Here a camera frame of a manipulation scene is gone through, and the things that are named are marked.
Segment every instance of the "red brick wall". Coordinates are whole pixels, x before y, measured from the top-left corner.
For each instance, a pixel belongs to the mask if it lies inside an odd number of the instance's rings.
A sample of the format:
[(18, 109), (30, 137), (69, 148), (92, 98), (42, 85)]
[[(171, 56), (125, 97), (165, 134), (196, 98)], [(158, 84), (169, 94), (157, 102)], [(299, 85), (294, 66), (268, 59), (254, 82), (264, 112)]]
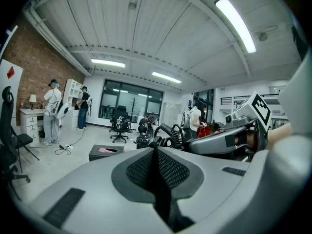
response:
[(24, 105), (30, 105), (30, 95), (36, 94), (37, 101), (42, 102), (44, 94), (50, 89), (48, 84), (51, 79), (59, 82), (63, 95), (67, 79), (83, 83), (84, 75), (62, 57), (23, 15), (18, 16), (15, 25), (18, 29), (7, 45), (3, 59), (24, 69), (16, 99), (16, 120), (20, 125), (18, 108), (22, 99)]

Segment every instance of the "red object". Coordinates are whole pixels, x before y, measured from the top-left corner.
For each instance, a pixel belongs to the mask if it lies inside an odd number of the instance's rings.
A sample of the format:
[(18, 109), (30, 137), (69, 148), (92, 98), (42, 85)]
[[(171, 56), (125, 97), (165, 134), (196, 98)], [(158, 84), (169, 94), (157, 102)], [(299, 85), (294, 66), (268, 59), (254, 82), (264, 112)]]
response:
[(9, 72), (6, 74), (8, 78), (11, 78), (15, 74), (13, 66), (10, 68)]
[(197, 130), (197, 136), (198, 138), (203, 138), (205, 136), (210, 135), (211, 129), (209, 126), (206, 126), (205, 128), (198, 128)]

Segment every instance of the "black box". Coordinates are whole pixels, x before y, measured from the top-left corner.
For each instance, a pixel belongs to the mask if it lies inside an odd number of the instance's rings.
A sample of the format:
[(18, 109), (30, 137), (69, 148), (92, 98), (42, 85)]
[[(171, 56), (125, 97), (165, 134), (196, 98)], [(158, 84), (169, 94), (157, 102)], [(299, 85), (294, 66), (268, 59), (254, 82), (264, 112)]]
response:
[[(107, 150), (114, 151), (113, 153), (102, 153), (99, 152), (99, 148), (104, 147)], [(103, 145), (94, 145), (89, 153), (89, 161), (96, 160), (99, 158), (106, 158), (116, 154), (124, 153), (123, 146), (103, 146)]]

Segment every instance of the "gray floor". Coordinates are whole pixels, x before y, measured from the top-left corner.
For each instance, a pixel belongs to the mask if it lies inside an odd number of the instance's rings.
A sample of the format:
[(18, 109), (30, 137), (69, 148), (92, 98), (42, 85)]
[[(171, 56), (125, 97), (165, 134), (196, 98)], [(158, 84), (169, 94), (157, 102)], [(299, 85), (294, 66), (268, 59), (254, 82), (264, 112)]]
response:
[[(65, 146), (66, 144), (74, 143), (82, 134), (83, 131), (81, 130), (73, 130), (70, 133), (65, 133), (61, 130), (60, 144)], [(15, 189), (22, 201), (26, 204), (30, 203), (45, 188), (80, 165), (89, 162), (88, 154), (94, 144), (124, 146), (125, 151), (136, 149), (136, 144), (134, 144), (131, 139), (135, 140), (138, 136), (137, 133), (126, 133), (126, 135), (129, 136), (129, 140), (126, 144), (121, 139), (112, 143), (110, 135), (114, 134), (116, 133), (109, 133), (108, 128), (87, 126), (82, 139), (75, 144), (74, 149), (71, 150), (71, 155), (67, 155), (66, 152), (61, 155), (56, 155), (55, 150), (59, 148), (58, 145), (54, 144), (52, 146), (55, 146), (54, 149), (48, 149), (43, 148), (46, 146), (40, 143), (40, 145), (38, 145), (39, 148), (30, 149), (40, 161), (37, 161), (25, 149), (22, 149), (20, 152), (23, 168), (22, 174), (29, 175), (31, 179), (30, 183), (27, 183), (25, 179), (13, 181)]]

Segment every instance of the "ceiling light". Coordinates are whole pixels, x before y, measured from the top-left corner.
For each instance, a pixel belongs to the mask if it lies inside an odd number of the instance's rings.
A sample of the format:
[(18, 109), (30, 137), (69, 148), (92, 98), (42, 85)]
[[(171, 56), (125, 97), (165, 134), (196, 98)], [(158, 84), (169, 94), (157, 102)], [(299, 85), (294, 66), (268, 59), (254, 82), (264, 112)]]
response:
[(99, 59), (91, 59), (93, 63), (100, 63), (100, 64), (106, 64), (106, 65), (111, 65), (111, 66), (116, 66), (116, 67), (121, 67), (124, 68), (126, 65), (121, 62), (115, 62), (115, 61), (109, 61), (109, 60), (99, 60)]
[(173, 82), (176, 82), (176, 83), (181, 83), (180, 80), (171, 78), (171, 77), (169, 77), (169, 76), (162, 75), (162, 74), (157, 73), (157, 72), (153, 72), (152, 75), (153, 75), (153, 76), (160, 77), (160, 78), (164, 78), (164, 79), (166, 79), (166, 80), (170, 80), (170, 81), (173, 81)]
[(242, 39), (247, 52), (256, 52), (254, 41), (250, 35), (246, 24), (244, 23), (242, 17), (239, 15), (237, 10), (233, 7), (229, 0), (217, 0), (214, 2), (215, 5), (222, 11), (222, 13), (228, 18), (231, 24), (234, 26), (238, 32), (240, 38)]

